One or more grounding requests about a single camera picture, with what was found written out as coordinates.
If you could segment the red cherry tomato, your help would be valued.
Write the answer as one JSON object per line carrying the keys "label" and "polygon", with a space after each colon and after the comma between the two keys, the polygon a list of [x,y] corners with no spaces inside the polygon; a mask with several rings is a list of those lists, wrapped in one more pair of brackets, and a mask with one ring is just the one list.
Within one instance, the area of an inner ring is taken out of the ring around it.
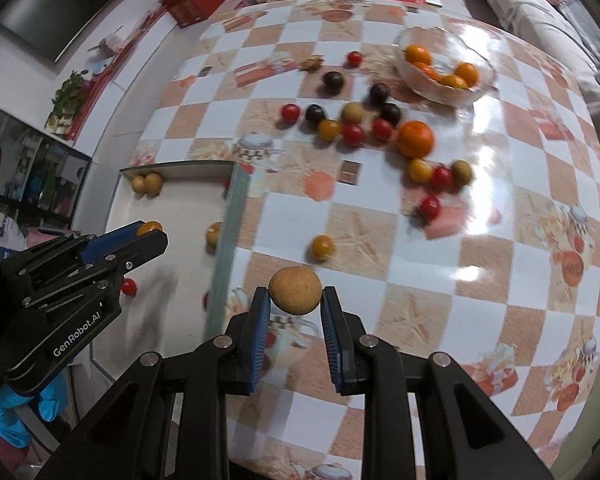
{"label": "red cherry tomato", "polygon": [[134,297],[137,294],[137,284],[132,278],[125,278],[123,280],[121,291],[128,297]]}
{"label": "red cherry tomato", "polygon": [[452,188],[454,184],[454,177],[452,170],[447,166],[437,166],[431,174],[429,179],[430,188],[434,188],[438,191],[447,191]]}

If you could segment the yellow cherry tomato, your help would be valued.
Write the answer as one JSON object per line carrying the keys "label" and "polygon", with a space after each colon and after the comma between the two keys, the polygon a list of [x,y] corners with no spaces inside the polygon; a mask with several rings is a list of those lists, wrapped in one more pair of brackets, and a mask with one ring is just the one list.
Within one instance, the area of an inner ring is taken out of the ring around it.
{"label": "yellow cherry tomato", "polygon": [[136,230],[136,235],[137,236],[143,236],[145,234],[148,234],[150,232],[154,232],[154,231],[162,231],[163,230],[163,226],[159,221],[148,221],[148,222],[144,222],[142,223]]}
{"label": "yellow cherry tomato", "polygon": [[413,183],[427,184],[434,173],[434,167],[426,160],[413,158],[407,162],[405,172]]}
{"label": "yellow cherry tomato", "polygon": [[335,242],[326,234],[317,235],[311,242],[310,253],[315,261],[327,261],[335,255],[335,252]]}

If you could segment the yellow cherry tomato front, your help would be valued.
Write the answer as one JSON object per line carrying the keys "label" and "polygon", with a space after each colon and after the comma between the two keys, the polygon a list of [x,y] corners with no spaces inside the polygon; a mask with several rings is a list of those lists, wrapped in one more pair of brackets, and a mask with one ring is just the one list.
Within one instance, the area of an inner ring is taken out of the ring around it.
{"label": "yellow cherry tomato front", "polygon": [[311,242],[310,253],[315,261],[327,261],[335,255],[335,252],[335,242],[326,234],[317,235]]}

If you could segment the red tomato with stem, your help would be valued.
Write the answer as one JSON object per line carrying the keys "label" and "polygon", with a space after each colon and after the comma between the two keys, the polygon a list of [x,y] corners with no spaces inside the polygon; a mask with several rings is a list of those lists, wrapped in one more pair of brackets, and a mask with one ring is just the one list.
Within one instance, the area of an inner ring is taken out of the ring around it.
{"label": "red tomato with stem", "polygon": [[429,195],[425,197],[418,206],[419,217],[425,222],[431,222],[432,220],[437,219],[440,212],[441,204],[437,196]]}

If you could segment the brown longan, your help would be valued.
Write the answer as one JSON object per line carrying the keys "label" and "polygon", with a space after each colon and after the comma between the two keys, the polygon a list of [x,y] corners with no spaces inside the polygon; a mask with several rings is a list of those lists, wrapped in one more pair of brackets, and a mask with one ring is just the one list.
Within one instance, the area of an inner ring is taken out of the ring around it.
{"label": "brown longan", "polygon": [[208,227],[208,229],[206,229],[206,234],[204,234],[204,238],[206,239],[206,247],[209,252],[214,252],[216,246],[218,246],[221,231],[221,222],[214,222],[211,226]]}

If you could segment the white shallow box tray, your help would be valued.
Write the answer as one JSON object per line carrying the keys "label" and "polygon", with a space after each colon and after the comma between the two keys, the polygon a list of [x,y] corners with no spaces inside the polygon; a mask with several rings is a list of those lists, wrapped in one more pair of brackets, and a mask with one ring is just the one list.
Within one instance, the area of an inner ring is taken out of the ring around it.
{"label": "white shallow box tray", "polygon": [[[132,177],[156,172],[159,195],[138,195]],[[91,344],[91,362],[116,380],[143,353],[176,356],[222,332],[228,283],[246,206],[249,174],[237,162],[198,160],[124,168],[106,228],[159,221],[168,237],[163,255],[130,273],[138,291],[122,297],[122,312]],[[206,229],[222,223],[214,252]]]}

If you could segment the longan pair in tray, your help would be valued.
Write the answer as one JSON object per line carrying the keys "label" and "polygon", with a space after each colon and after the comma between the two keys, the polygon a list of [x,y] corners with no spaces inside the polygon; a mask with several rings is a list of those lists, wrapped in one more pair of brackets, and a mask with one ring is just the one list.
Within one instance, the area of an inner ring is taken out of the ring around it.
{"label": "longan pair in tray", "polygon": [[132,177],[131,186],[133,192],[138,195],[157,196],[162,190],[163,178],[156,172],[138,174]]}

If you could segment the potted green plant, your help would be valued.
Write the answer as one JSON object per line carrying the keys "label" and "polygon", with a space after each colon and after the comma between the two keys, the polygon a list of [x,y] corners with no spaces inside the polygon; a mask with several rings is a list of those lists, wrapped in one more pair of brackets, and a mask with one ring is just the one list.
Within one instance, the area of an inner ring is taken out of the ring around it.
{"label": "potted green plant", "polygon": [[86,70],[73,70],[69,77],[55,91],[52,99],[52,110],[48,114],[45,129],[58,136],[66,136],[76,116],[83,107],[88,89],[84,76]]}

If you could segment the green-brown longan right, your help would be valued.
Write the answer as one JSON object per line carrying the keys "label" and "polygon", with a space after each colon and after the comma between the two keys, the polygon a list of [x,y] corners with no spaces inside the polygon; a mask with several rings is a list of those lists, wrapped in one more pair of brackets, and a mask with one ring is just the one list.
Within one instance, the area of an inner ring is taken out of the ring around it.
{"label": "green-brown longan right", "polygon": [[463,159],[457,159],[452,162],[451,171],[454,185],[457,188],[464,188],[474,180],[474,172],[471,166]]}

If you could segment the dark purple tomato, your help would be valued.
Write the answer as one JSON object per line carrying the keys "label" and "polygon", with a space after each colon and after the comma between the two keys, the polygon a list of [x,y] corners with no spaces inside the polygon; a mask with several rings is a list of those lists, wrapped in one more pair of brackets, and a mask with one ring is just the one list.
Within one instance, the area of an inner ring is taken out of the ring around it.
{"label": "dark purple tomato", "polygon": [[344,85],[342,73],[337,72],[336,70],[330,70],[329,72],[324,73],[322,81],[324,90],[330,94],[338,94]]}

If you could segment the large orange tangerine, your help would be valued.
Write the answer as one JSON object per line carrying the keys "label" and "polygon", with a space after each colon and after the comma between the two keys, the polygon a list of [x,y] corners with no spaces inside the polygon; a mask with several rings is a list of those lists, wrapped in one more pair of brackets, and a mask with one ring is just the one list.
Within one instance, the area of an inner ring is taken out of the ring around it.
{"label": "large orange tangerine", "polygon": [[411,120],[404,122],[396,135],[396,146],[399,152],[407,158],[424,158],[436,143],[434,133],[424,122]]}

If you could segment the glass fruit bowl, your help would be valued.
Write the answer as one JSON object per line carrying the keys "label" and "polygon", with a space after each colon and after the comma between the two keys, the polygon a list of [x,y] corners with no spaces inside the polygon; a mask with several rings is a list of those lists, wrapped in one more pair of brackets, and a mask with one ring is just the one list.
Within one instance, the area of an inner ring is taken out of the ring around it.
{"label": "glass fruit bowl", "polygon": [[490,61],[442,27],[404,28],[393,47],[400,79],[426,100],[468,107],[494,85],[496,73]]}

